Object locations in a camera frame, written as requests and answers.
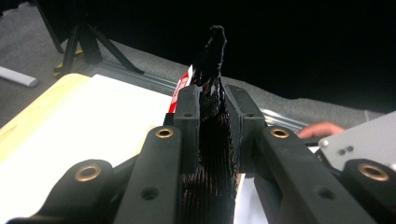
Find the black tripod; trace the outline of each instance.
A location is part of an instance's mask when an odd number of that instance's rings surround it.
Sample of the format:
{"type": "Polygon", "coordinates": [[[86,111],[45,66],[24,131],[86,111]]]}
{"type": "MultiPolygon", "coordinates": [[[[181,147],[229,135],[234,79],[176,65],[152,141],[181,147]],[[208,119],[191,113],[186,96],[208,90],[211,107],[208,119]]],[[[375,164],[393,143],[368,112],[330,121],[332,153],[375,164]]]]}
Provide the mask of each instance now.
{"type": "Polygon", "coordinates": [[[63,69],[61,77],[69,74],[72,69],[74,54],[77,49],[77,43],[81,45],[85,54],[87,63],[98,64],[102,61],[102,54],[99,50],[98,39],[119,61],[130,71],[143,74],[144,71],[135,67],[129,60],[111,43],[96,27],[92,27],[87,20],[84,1],[66,0],[66,8],[73,22],[69,40],[64,53],[63,69]]]}

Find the human hand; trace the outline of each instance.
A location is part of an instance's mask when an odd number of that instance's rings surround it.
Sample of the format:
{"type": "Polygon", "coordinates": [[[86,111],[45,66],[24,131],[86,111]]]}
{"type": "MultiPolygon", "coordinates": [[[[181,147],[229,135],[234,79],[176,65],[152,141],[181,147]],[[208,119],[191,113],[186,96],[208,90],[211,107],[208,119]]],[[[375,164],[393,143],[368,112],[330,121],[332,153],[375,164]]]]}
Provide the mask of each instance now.
{"type": "Polygon", "coordinates": [[[309,126],[302,128],[297,135],[300,138],[311,138],[311,137],[326,137],[335,133],[340,133],[344,128],[333,124],[329,121],[320,123],[314,123],[309,126]]]}

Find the gray carpet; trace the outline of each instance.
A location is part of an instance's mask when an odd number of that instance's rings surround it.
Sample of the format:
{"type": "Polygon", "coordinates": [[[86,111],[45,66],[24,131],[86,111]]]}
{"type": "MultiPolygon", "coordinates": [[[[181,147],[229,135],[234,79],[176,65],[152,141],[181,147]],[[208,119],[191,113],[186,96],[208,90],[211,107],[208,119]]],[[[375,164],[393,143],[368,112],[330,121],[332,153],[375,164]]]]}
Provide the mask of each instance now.
{"type": "MultiPolygon", "coordinates": [[[[173,63],[155,55],[131,49],[115,43],[120,51],[138,68],[144,76],[165,80],[169,88],[146,82],[120,66],[120,63],[101,46],[104,61],[97,66],[85,64],[83,57],[75,62],[73,71],[86,76],[101,74],[165,94],[172,94],[172,86],[184,74],[188,66],[173,63]]],[[[57,78],[52,69],[63,59],[54,47],[49,32],[37,10],[29,4],[5,12],[0,19],[0,66],[36,77],[39,84],[27,88],[0,78],[0,127],[9,122],[35,98],[47,90],[57,78]]],[[[308,99],[288,100],[246,82],[225,77],[224,82],[247,90],[260,108],[269,109],[290,119],[304,123],[323,120],[335,122],[346,128],[381,116],[379,113],[331,105],[308,99]]]]}

